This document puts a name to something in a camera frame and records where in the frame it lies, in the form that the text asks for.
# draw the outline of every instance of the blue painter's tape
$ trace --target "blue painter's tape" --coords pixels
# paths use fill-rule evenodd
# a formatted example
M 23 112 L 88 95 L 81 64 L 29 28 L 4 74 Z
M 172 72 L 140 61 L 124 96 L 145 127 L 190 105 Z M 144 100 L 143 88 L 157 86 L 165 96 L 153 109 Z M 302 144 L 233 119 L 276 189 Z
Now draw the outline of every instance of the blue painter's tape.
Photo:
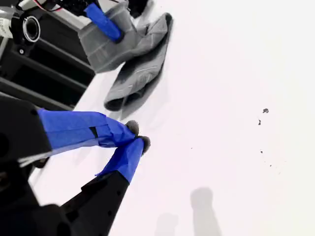
M 53 154 L 79 147 L 120 147 L 135 138 L 124 124 L 98 112 L 39 110 L 38 114 L 53 148 Z M 90 127 L 95 127 L 97 138 Z
M 112 41 L 117 42 L 122 37 L 121 30 L 107 17 L 104 12 L 92 3 L 84 10 L 94 24 Z
M 143 147 L 144 143 L 141 138 L 127 145 L 118 147 L 105 168 L 97 174 L 97 176 L 119 171 L 130 183 L 137 169 Z

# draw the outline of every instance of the gray sock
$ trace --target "gray sock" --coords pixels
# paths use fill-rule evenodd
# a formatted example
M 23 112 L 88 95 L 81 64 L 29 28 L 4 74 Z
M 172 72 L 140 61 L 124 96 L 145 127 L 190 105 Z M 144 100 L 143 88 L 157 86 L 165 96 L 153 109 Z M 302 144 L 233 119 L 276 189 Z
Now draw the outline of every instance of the gray sock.
M 106 96 L 106 109 L 118 111 L 126 102 L 130 103 L 142 97 L 146 84 L 155 79 L 161 71 L 173 23 L 172 16 L 168 13 L 161 18 L 166 20 L 167 35 L 152 51 L 125 63 Z
M 88 60 L 95 72 L 116 69 L 121 63 L 148 53 L 167 33 L 165 17 L 136 29 L 127 10 L 127 1 L 105 13 L 125 34 L 120 43 L 112 42 L 95 24 L 90 23 L 78 35 Z

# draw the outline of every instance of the black shelf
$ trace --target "black shelf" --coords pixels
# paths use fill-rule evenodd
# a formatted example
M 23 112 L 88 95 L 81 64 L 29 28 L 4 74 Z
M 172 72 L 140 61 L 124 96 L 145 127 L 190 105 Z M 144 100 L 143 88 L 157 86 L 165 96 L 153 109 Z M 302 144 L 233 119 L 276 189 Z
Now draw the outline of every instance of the black shelf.
M 74 29 L 48 14 L 39 22 L 41 38 L 27 53 L 7 42 L 0 56 L 0 92 L 47 110 L 71 111 L 95 73 Z

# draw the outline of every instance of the white table surface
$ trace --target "white table surface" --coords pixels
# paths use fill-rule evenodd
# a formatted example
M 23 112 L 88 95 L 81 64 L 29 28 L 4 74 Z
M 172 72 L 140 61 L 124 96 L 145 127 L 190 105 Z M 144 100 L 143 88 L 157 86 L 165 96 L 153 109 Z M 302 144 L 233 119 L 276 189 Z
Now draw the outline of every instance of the white table surface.
M 134 119 L 152 141 L 110 235 L 315 235 L 313 1 L 156 0 L 150 19 L 166 11 L 173 33 L 145 103 L 104 109 L 116 70 L 75 109 Z M 54 156 L 30 180 L 40 203 L 72 198 L 113 151 Z

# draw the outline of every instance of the red wire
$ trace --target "red wire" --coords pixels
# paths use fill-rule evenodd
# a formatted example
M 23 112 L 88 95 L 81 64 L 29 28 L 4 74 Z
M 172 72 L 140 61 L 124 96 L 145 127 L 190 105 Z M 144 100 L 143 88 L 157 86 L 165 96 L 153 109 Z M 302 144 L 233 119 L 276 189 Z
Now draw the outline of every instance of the red wire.
M 49 12 L 54 12 L 54 11 L 60 11 L 62 9 L 62 7 L 58 7 L 57 9 L 54 10 L 47 10 L 45 9 L 37 0 L 33 0 L 35 2 L 35 4 L 42 10 L 44 11 L 49 11 Z

